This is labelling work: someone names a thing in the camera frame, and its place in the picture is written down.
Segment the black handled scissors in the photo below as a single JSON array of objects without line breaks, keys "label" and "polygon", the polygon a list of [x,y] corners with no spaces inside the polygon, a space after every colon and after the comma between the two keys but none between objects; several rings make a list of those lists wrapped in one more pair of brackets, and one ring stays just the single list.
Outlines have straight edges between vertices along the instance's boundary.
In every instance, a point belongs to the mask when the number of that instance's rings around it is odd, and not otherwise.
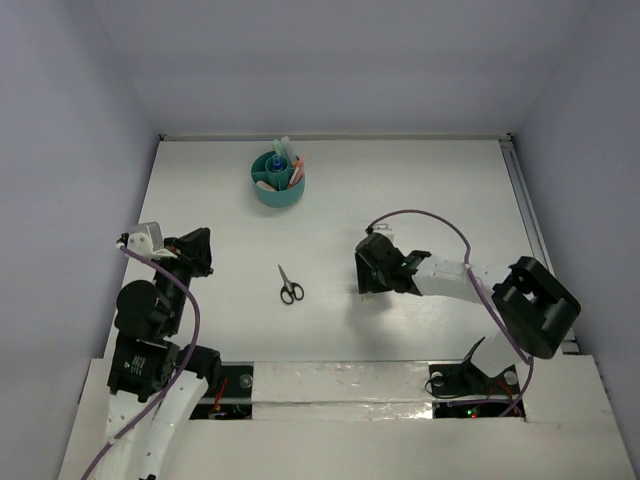
[{"label": "black handled scissors", "polygon": [[278,270],[283,282],[280,289],[280,299],[285,305],[292,305],[297,301],[302,301],[305,296],[304,288],[296,282],[291,281],[281,265],[278,265]]}]

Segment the small blue-capped glue bottle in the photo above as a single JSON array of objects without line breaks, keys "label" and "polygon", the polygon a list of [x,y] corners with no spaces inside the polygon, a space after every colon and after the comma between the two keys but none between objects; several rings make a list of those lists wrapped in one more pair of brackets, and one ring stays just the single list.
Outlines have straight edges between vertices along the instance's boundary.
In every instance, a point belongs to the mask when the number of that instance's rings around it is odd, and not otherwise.
[{"label": "small blue-capped glue bottle", "polygon": [[274,154],[271,157],[271,170],[273,172],[280,172],[283,169],[282,157],[278,154]]}]

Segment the red thin pen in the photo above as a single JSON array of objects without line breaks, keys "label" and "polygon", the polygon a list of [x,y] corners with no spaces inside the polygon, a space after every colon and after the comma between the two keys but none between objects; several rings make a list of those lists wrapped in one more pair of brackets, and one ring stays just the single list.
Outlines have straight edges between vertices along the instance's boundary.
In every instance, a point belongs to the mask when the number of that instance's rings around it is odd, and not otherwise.
[{"label": "red thin pen", "polygon": [[288,189],[293,188],[300,181],[300,178],[304,174],[304,163],[305,163],[305,156],[304,155],[299,156],[294,164],[294,170],[289,179],[288,186],[287,186]]}]

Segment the pink eraser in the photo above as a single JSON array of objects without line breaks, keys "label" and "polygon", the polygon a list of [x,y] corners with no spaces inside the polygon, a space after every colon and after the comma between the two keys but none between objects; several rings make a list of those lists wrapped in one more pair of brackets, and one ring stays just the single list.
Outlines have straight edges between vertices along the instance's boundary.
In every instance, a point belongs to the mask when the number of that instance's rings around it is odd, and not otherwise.
[{"label": "pink eraser", "polygon": [[261,188],[261,189],[266,190],[266,191],[273,191],[273,192],[276,191],[276,189],[274,187],[272,187],[271,185],[269,185],[268,183],[266,183],[264,181],[258,181],[256,183],[256,186],[258,188]]}]

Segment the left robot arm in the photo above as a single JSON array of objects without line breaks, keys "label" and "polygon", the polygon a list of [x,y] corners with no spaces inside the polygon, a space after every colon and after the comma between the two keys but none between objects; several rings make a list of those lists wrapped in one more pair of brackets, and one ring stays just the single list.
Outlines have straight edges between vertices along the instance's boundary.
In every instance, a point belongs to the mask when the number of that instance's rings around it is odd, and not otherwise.
[{"label": "left robot arm", "polygon": [[221,383],[218,351],[171,342],[184,308],[200,311],[189,286],[212,274],[210,231],[164,237],[158,223],[135,225],[116,242],[126,256],[150,267],[150,280],[126,284],[116,299],[117,331],[109,375],[105,446],[87,479],[160,479],[170,453],[204,395]]}]

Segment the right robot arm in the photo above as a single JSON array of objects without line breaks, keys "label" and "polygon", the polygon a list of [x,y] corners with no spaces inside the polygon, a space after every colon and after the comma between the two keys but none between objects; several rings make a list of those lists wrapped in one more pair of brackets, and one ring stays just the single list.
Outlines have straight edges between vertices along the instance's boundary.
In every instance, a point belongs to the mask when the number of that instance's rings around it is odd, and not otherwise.
[{"label": "right robot arm", "polygon": [[522,256],[509,266],[471,265],[428,251],[403,254],[371,232],[355,248],[358,290],[439,296],[476,303],[498,322],[459,363],[433,364],[428,388],[437,398],[489,395],[505,373],[529,358],[552,358],[581,313],[579,301],[538,260]]}]

